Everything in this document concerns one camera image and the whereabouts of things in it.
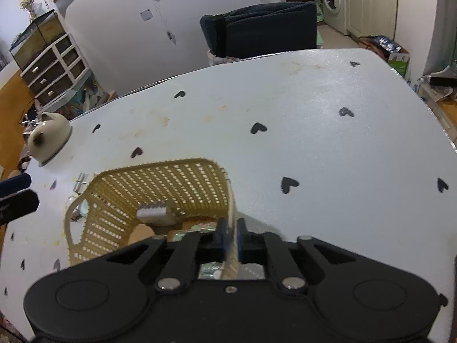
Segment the beige woven plastic basket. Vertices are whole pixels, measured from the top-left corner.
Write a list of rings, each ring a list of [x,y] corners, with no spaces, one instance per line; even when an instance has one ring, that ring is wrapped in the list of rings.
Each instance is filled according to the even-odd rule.
[[[87,200],[87,217],[79,205]],[[231,182],[225,170],[210,159],[168,160],[110,169],[95,176],[70,204],[64,219],[69,263],[76,266],[128,244],[139,220],[137,209],[168,201],[178,219],[237,217]]]

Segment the orange round pad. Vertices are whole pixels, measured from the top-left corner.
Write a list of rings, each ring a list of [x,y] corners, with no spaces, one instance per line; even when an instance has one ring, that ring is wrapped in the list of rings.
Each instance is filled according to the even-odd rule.
[[[129,235],[128,245],[135,244],[137,242],[141,242],[147,238],[155,236],[155,232],[152,227],[148,225],[139,224],[133,228],[131,234]]]

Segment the small silver binder clip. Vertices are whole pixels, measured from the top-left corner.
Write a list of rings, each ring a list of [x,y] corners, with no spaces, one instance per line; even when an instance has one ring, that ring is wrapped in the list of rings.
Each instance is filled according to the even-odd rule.
[[[78,176],[78,178],[75,181],[74,193],[82,194],[82,192],[86,188],[86,185],[87,185],[87,174],[80,173],[80,175]]]

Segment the grey ridged clip block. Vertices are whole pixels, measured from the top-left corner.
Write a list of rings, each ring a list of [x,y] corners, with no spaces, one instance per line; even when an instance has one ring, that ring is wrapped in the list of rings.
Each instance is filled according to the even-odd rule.
[[[169,226],[177,223],[177,217],[167,201],[155,201],[141,205],[137,209],[136,217],[145,225],[151,226]]]

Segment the white drawer cabinet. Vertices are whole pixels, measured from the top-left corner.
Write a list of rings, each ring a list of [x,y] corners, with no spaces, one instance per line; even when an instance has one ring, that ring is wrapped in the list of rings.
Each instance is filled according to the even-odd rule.
[[[71,34],[66,33],[48,45],[21,72],[21,77],[34,95],[39,110],[86,80],[90,75],[87,61]]]

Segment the glass fish tank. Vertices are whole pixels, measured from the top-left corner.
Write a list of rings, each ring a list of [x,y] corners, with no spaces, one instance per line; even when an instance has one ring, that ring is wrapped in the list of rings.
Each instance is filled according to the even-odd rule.
[[[50,10],[38,16],[12,42],[9,49],[15,63],[23,71],[50,44],[66,34],[58,15]]]

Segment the dark blue cushioned chair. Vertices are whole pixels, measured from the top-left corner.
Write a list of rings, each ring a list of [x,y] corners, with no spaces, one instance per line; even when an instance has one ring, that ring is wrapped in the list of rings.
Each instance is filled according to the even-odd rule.
[[[210,52],[217,57],[246,59],[317,47],[314,2],[251,5],[200,19]]]

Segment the green cardboard box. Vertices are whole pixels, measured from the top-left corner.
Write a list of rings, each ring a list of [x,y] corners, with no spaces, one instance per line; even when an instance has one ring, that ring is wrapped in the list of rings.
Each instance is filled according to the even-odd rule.
[[[405,49],[390,53],[387,59],[387,63],[402,77],[405,77],[407,74],[409,62],[410,54]]]

